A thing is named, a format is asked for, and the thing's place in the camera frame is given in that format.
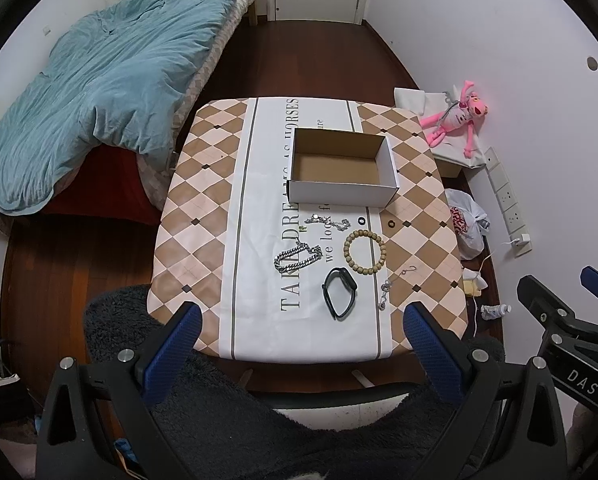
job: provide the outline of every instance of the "bed leg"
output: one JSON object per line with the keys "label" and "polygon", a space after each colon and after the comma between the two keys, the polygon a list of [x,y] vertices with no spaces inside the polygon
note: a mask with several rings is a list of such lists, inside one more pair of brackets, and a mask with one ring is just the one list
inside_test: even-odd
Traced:
{"label": "bed leg", "polygon": [[254,2],[248,7],[248,22],[250,23],[250,27],[257,26],[257,8]]}

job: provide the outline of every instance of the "beaded bracelet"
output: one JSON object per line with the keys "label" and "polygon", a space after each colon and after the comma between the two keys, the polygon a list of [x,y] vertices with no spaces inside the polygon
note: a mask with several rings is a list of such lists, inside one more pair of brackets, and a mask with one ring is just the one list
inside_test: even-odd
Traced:
{"label": "beaded bracelet", "polygon": [[[375,242],[379,244],[381,257],[379,258],[377,265],[374,265],[372,267],[361,267],[358,264],[356,264],[350,256],[350,244],[352,243],[352,240],[354,240],[355,238],[359,238],[360,236],[367,236],[368,238],[373,239]],[[383,243],[383,240],[381,240],[381,237],[377,233],[368,231],[367,229],[358,229],[356,231],[352,231],[352,233],[349,234],[348,237],[346,237],[346,241],[343,242],[343,255],[346,258],[348,265],[352,267],[352,270],[358,272],[359,274],[374,274],[375,272],[377,272],[377,270],[383,267],[383,264],[385,262],[385,243]]]}

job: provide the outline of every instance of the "wooden floor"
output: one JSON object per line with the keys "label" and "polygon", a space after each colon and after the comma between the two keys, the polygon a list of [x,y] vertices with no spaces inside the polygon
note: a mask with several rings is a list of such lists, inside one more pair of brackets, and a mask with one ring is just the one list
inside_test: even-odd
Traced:
{"label": "wooden floor", "polygon": [[[373,33],[361,25],[271,22],[241,25],[197,107],[248,96],[317,96],[394,105],[395,86],[413,87]],[[98,294],[151,280],[156,227],[133,222],[37,215],[12,233],[1,300],[9,362],[42,400],[66,355],[84,362],[85,305]],[[221,362],[237,379],[250,364]],[[420,380],[413,356],[359,365],[252,365],[249,387],[271,391],[357,388],[359,368],[375,383]]]}

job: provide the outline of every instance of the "plush toy head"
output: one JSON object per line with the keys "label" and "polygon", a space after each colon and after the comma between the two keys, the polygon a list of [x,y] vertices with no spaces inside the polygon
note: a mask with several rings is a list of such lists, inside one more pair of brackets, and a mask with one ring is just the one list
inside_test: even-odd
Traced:
{"label": "plush toy head", "polygon": [[483,117],[488,113],[488,107],[475,92],[468,96],[468,110],[473,117]]}

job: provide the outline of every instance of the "open white box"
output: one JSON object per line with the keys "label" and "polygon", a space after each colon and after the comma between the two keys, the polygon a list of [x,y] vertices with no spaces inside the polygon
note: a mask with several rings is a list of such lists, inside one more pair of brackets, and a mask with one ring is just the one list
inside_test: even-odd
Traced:
{"label": "open white box", "polygon": [[289,158],[292,203],[383,208],[399,187],[385,136],[296,128]]}

